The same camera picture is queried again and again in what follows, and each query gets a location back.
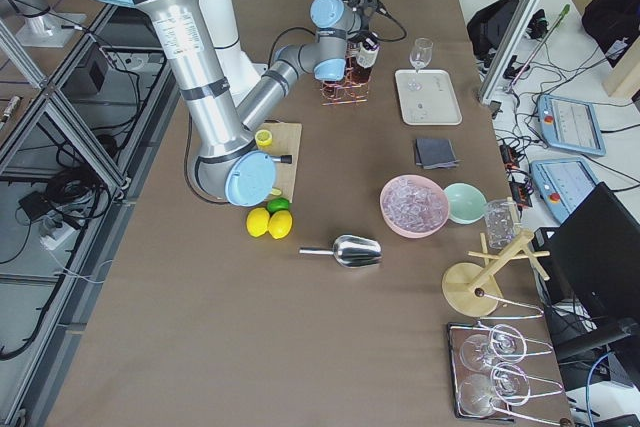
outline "white table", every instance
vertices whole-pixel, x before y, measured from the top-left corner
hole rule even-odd
[[[496,0],[460,0],[465,22],[468,22],[478,10],[495,1]],[[551,25],[566,4],[571,6],[571,10],[548,41],[551,60],[553,64],[564,69],[575,69],[595,52],[591,60],[585,64],[592,65],[598,60],[603,59],[604,56],[602,52],[597,49],[596,42],[582,28],[581,16],[573,2],[571,0],[542,0],[539,7],[545,10],[547,20]],[[516,51],[518,62],[524,62],[533,51],[535,45],[536,41],[523,39]],[[534,62],[536,61],[548,63],[544,48],[534,59]],[[629,104],[630,99],[610,98],[604,91],[602,81],[610,72],[611,66],[605,61],[576,77],[573,81],[563,85],[554,92],[554,95],[594,103]],[[525,74],[524,77],[524,79],[521,79],[517,83],[515,88],[521,98],[521,105],[518,112],[531,113],[535,107],[532,97],[524,93],[540,92],[541,82],[552,81],[557,79],[557,76],[541,69],[533,69],[530,75]],[[546,84],[545,88],[549,88],[552,85],[553,84]],[[500,112],[494,120],[496,134],[499,136],[508,135],[499,129],[510,131],[514,128],[515,99],[513,96],[507,95],[504,92],[497,92],[493,100],[502,102],[502,112]],[[640,123],[640,112],[638,112],[633,104],[627,107],[596,105],[595,109],[601,130],[615,130]],[[522,120],[520,121],[520,125],[522,126],[522,133],[528,135],[529,132]],[[539,132],[537,121],[532,122],[531,125]],[[604,157],[595,157],[596,160],[635,178],[640,178],[640,162],[637,160],[637,153],[640,152],[640,130],[632,129],[626,132],[607,134],[604,135],[604,141],[607,155]],[[576,155],[578,154],[553,148],[543,149],[538,146],[531,146],[527,149],[527,156],[531,161],[566,158]],[[634,184],[632,181],[598,165],[591,162],[588,162],[588,164],[594,174],[600,180],[606,182],[612,189],[629,187]],[[528,166],[525,165],[522,167],[524,170],[528,170]],[[620,193],[618,194],[618,198],[635,218],[640,220],[640,189]],[[525,227],[537,229],[541,226],[551,227],[558,225],[558,222],[552,217],[537,193],[532,201],[533,208],[523,211],[522,222]],[[584,390],[584,388],[581,388],[570,392],[570,396],[579,402],[578,405],[585,405]],[[640,416],[640,392],[638,392],[637,389],[622,388],[610,382],[599,382],[592,385],[590,390],[592,408],[601,414],[601,417],[597,418],[596,421],[613,418],[625,413],[635,413]]]

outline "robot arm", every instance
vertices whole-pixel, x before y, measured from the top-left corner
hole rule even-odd
[[[302,74],[313,73],[322,81],[344,76],[347,40],[358,34],[360,17],[341,0],[314,0],[311,20],[317,27],[316,42],[279,50],[271,68],[239,105],[240,118],[249,129],[264,122]]]
[[[190,176],[208,194],[243,206],[263,201],[275,182],[273,160],[256,150],[252,130],[303,73],[341,79],[347,38],[361,26],[341,0],[315,0],[316,43],[281,50],[236,109],[198,0],[101,1],[149,15],[202,141]]]

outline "cup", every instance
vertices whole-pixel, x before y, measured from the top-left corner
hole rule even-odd
[[[492,200],[485,205],[484,221],[491,248],[503,249],[516,236],[517,227],[520,225],[515,213],[516,208],[516,203],[508,199]]]

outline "pink bowl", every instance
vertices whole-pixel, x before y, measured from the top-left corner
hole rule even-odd
[[[420,239],[447,222],[449,201],[434,181],[420,175],[401,175],[382,188],[380,210],[395,233]]]

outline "wooden glass holder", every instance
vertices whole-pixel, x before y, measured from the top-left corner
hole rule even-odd
[[[449,305],[469,317],[489,315],[499,303],[499,300],[491,297],[503,297],[495,275],[510,260],[529,259],[540,276],[549,280],[549,275],[537,259],[549,253],[532,252],[528,245],[532,239],[533,232],[523,229],[500,253],[492,255],[488,253],[486,237],[481,233],[482,252],[469,252],[469,255],[482,257],[485,266],[460,262],[449,267],[442,277],[442,291]]]

